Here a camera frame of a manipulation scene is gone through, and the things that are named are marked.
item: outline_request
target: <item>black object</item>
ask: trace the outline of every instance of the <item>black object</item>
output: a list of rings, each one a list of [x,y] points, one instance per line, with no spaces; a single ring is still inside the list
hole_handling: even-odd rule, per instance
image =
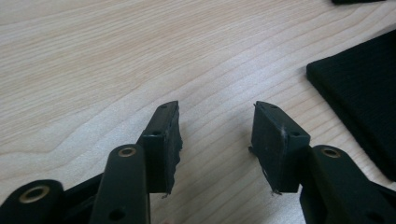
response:
[[[296,192],[308,224],[396,223],[396,192],[372,183],[341,149],[310,147],[279,107],[257,102],[250,151],[276,193]]]
[[[136,145],[111,151],[102,175],[67,191],[55,180],[24,185],[0,207],[0,223],[150,223],[149,193],[171,193],[181,146],[178,103],[161,105]]]
[[[371,2],[382,2],[385,0],[332,0],[336,5],[341,4],[355,4],[355,3],[371,3]]]
[[[306,67],[376,166],[396,180],[396,31]]]

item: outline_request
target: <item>light wood surface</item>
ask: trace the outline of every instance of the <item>light wood surface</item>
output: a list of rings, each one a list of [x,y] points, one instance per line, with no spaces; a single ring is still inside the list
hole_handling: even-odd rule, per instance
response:
[[[253,104],[283,108],[388,181],[307,81],[305,66],[395,29],[396,3],[0,1],[0,202],[30,181],[66,189],[103,172],[155,108],[179,100],[173,193],[152,223],[304,223],[248,153]]]

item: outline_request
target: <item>screw hole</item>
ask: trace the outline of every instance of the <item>screw hole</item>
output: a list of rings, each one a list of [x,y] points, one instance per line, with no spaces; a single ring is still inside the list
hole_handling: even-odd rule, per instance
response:
[[[130,157],[136,153],[136,149],[133,147],[125,147],[119,151],[119,156]]]
[[[36,186],[26,190],[20,197],[21,203],[34,203],[44,198],[50,192],[50,188],[45,185]]]
[[[368,213],[366,213],[366,216],[370,220],[372,220],[376,223],[384,223],[385,222],[384,218],[382,218],[378,213],[375,213],[375,212],[368,212]]]
[[[123,208],[117,208],[108,214],[108,218],[113,221],[119,221],[125,217],[125,212]]]
[[[331,158],[340,158],[341,154],[332,148],[323,148],[321,152]]]

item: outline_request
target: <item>hole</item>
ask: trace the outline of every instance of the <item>hole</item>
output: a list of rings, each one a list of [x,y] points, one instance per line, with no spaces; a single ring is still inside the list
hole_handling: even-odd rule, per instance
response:
[[[325,148],[323,148],[321,150],[321,152],[323,154],[325,154],[326,156],[331,157],[331,158],[339,158],[339,157],[341,157],[340,153],[338,151],[332,149],[332,148],[325,147]]]
[[[108,218],[113,221],[119,221],[125,217],[125,212],[123,208],[117,208],[108,214]]]
[[[130,157],[136,153],[136,149],[134,147],[125,147],[119,151],[119,156],[121,157]]]
[[[45,185],[36,186],[26,190],[20,197],[21,203],[34,203],[44,198],[50,192],[50,188]]]
[[[368,213],[366,213],[366,216],[370,220],[372,220],[376,223],[384,223],[385,222],[384,218],[382,218],[378,213],[375,213],[375,212],[368,212]]]

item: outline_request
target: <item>wooden table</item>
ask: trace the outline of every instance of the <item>wooden table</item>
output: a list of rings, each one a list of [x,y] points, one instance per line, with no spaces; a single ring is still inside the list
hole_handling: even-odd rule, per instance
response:
[[[184,146],[172,194],[151,195],[153,223],[304,223],[299,195],[272,195],[248,153],[256,101],[396,189],[305,75],[395,22],[391,1],[2,0],[0,201],[36,179],[69,189],[103,172],[173,100]]]

